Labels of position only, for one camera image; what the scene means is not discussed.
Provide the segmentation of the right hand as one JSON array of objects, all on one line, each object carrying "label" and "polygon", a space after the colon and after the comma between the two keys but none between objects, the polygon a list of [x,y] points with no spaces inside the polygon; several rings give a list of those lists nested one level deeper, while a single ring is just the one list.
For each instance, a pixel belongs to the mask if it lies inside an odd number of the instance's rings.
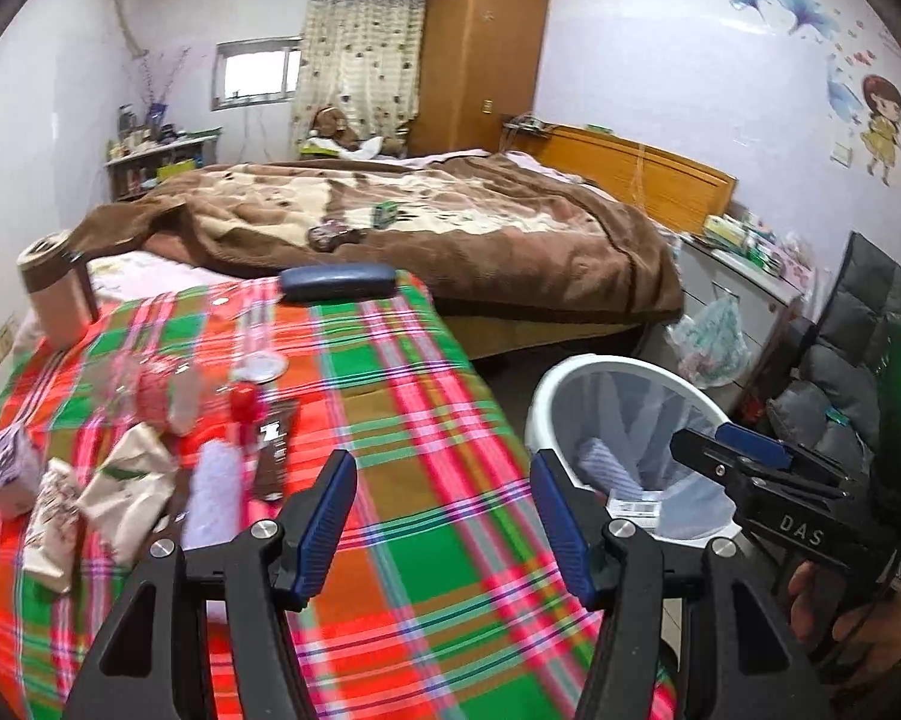
[{"label": "right hand", "polygon": [[[815,628],[812,595],[818,567],[802,562],[792,574],[787,592],[791,597],[791,629],[800,642],[807,642]],[[831,635],[836,642],[851,639],[866,651],[859,667],[844,683],[846,688],[870,683],[888,673],[901,661],[901,595],[878,601],[873,610],[857,608],[834,622]]]}]

